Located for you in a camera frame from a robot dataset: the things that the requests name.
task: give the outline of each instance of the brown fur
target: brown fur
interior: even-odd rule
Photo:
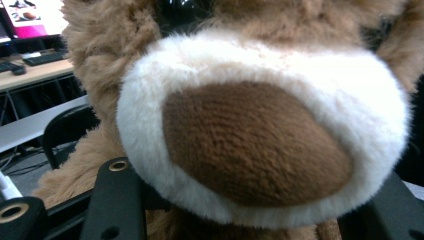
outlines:
[[[149,43],[161,38],[155,22],[156,0],[64,0],[64,3],[65,17],[70,23],[64,36],[75,74],[87,90],[102,124],[80,141],[68,162],[41,179],[36,195],[47,207],[92,188],[99,166],[125,155],[115,123],[121,77],[142,57]],[[414,91],[415,82],[423,72],[422,0],[216,0],[213,13],[202,26],[231,29],[246,38],[285,47],[294,44],[366,47],[362,39],[367,36],[361,34],[361,29],[379,28],[381,21],[388,19],[394,21],[394,27],[377,54],[408,91]],[[299,122],[309,119],[306,115],[300,118]],[[180,210],[155,212],[149,219],[152,239],[340,239],[335,222],[319,224],[317,228],[267,231],[222,226]]]
[[[350,179],[352,161],[342,147],[294,97],[272,85],[186,90],[171,95],[163,111],[171,160],[239,204],[308,203]]]

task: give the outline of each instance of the desk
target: desk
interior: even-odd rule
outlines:
[[[72,73],[72,64],[68,60],[57,61],[39,66],[26,66],[27,73],[14,76],[11,72],[0,73],[0,92],[39,83]],[[0,126],[0,153],[29,140],[43,135],[47,124],[55,116],[72,107],[88,103],[87,96],[65,102],[42,112]]]
[[[10,71],[0,73],[0,91],[11,90],[25,85],[41,82],[51,77],[57,77],[72,72],[72,64],[68,60],[47,63],[39,66],[26,66],[27,73],[20,76]]]

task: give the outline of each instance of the plush fur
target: plush fur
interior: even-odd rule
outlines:
[[[158,2],[64,1],[101,125],[35,195],[54,206],[128,156],[175,204],[149,213],[150,239],[339,239],[329,219],[372,197],[406,144],[424,2],[215,0],[169,36]]]

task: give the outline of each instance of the brown embroidered nose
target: brown embroidered nose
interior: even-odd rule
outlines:
[[[352,160],[309,111],[264,83],[207,85],[170,95],[163,129],[171,161],[245,206],[285,207],[339,190]]]

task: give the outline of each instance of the office chair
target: office chair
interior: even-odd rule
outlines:
[[[68,109],[53,118],[44,130],[42,140],[42,147],[50,166],[53,169],[59,168],[75,150],[76,141],[99,123],[100,120],[88,105]],[[58,146],[64,144],[67,145],[56,150]]]

